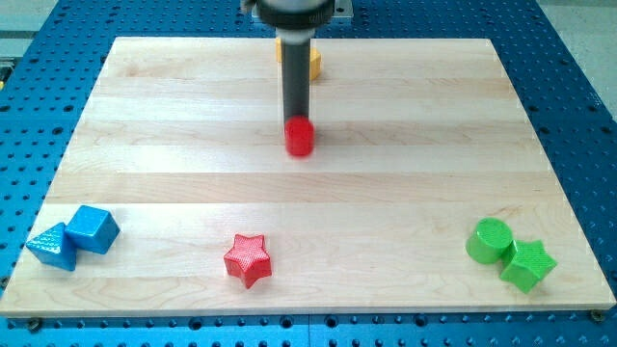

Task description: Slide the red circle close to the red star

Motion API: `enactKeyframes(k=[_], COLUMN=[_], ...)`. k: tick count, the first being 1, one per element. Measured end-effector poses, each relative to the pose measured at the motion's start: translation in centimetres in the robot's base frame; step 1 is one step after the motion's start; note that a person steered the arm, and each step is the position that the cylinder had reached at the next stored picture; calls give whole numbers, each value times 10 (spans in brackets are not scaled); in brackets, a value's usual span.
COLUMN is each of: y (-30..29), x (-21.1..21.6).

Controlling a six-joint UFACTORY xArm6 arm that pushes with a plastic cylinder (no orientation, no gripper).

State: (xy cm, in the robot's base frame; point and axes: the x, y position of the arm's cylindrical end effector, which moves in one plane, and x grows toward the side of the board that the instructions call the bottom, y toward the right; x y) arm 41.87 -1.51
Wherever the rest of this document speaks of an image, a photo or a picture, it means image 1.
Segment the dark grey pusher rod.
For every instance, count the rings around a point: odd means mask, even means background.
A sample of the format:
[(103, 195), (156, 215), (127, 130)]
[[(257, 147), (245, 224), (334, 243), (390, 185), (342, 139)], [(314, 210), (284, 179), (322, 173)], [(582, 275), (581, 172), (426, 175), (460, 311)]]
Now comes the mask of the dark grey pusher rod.
[(310, 41), (282, 41), (283, 122), (309, 116)]

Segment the black round robot end effector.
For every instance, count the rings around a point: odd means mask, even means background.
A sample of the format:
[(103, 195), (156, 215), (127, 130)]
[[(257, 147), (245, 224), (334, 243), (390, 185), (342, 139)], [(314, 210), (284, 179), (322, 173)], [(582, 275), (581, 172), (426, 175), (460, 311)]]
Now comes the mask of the black round robot end effector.
[(256, 11), (282, 40), (309, 40), (334, 15), (335, 0), (241, 0), (240, 9)]

